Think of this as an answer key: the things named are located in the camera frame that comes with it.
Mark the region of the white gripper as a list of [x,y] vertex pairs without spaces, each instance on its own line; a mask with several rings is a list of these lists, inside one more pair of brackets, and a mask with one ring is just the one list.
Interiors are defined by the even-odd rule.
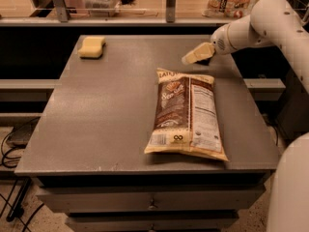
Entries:
[[211,35],[211,43],[200,43],[184,55],[182,62],[185,65],[189,65],[211,58],[214,52],[217,54],[231,53],[233,48],[229,42],[228,29],[228,24],[216,29]]

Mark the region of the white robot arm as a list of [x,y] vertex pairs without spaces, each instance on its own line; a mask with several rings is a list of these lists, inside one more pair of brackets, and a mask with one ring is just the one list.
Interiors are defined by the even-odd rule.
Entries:
[[[286,95],[309,93],[309,34],[287,0],[259,0],[251,13],[214,31],[183,57],[186,65],[245,48],[277,47],[290,71]],[[309,232],[309,133],[296,138],[282,153],[271,186],[267,232]]]

